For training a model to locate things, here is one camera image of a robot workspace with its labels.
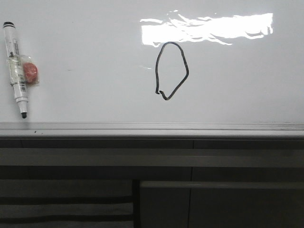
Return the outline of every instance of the hand-drawn loop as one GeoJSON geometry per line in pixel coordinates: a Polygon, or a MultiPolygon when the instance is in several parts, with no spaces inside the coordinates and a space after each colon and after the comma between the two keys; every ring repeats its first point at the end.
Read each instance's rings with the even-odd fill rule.
{"type": "Polygon", "coordinates": [[[185,55],[184,55],[184,51],[182,50],[182,48],[177,43],[175,43],[175,42],[166,42],[166,43],[163,44],[163,46],[161,48],[161,51],[158,54],[157,59],[156,59],[155,75],[156,75],[156,91],[155,91],[156,94],[161,94],[162,97],[163,97],[163,99],[166,100],[166,101],[170,100],[173,97],[173,95],[175,94],[175,92],[180,88],[180,86],[186,81],[186,79],[189,76],[189,69],[188,69],[188,64],[187,64],[187,61],[186,61],[186,58],[185,58],[185,55]],[[175,87],[175,89],[172,91],[172,93],[170,94],[170,96],[167,97],[163,91],[159,91],[160,82],[159,82],[159,77],[158,77],[158,64],[159,64],[160,58],[162,56],[162,52],[163,52],[164,48],[166,47],[166,45],[168,45],[168,44],[173,44],[173,45],[175,45],[175,46],[177,46],[179,48],[182,60],[184,62],[185,68],[186,68],[186,75],[181,80],[181,82],[175,87]]]}

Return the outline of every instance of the whiteboard marker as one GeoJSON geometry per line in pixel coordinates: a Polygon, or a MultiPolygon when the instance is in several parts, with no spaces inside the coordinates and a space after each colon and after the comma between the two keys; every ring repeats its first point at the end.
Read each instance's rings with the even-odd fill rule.
{"type": "Polygon", "coordinates": [[[10,83],[14,89],[14,98],[19,106],[22,118],[27,117],[28,96],[25,86],[23,67],[19,59],[19,44],[15,25],[12,22],[3,24],[6,49],[8,52],[8,65],[10,83]]]}

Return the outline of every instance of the whiteboard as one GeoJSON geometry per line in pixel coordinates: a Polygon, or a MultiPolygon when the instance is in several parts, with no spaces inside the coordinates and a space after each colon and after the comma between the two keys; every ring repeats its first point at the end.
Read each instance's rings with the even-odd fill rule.
{"type": "MultiPolygon", "coordinates": [[[[20,51],[32,56],[40,76],[28,88],[22,120],[0,36],[0,128],[298,126],[304,122],[303,9],[302,0],[0,0],[0,21],[14,22],[20,51]],[[168,41],[181,46],[190,73],[165,101],[155,93],[155,62],[168,41]]],[[[184,76],[179,49],[168,45],[160,89],[169,95],[184,76]]]]}

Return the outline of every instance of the black marker cap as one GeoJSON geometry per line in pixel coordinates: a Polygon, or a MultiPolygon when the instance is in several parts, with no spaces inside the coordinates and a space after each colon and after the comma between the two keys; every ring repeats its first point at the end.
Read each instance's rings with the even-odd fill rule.
{"type": "Polygon", "coordinates": [[[27,117],[27,113],[21,113],[22,118],[25,119],[27,117]]]}
{"type": "Polygon", "coordinates": [[[15,27],[14,23],[9,21],[3,23],[3,27],[7,27],[7,26],[15,27]]]}

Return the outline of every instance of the red eraser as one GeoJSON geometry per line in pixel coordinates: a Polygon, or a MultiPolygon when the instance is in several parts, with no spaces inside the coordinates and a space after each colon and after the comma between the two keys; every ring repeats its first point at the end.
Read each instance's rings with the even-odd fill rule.
{"type": "Polygon", "coordinates": [[[38,77],[38,69],[34,64],[32,63],[23,64],[23,71],[27,83],[33,83],[36,81],[38,77]]]}

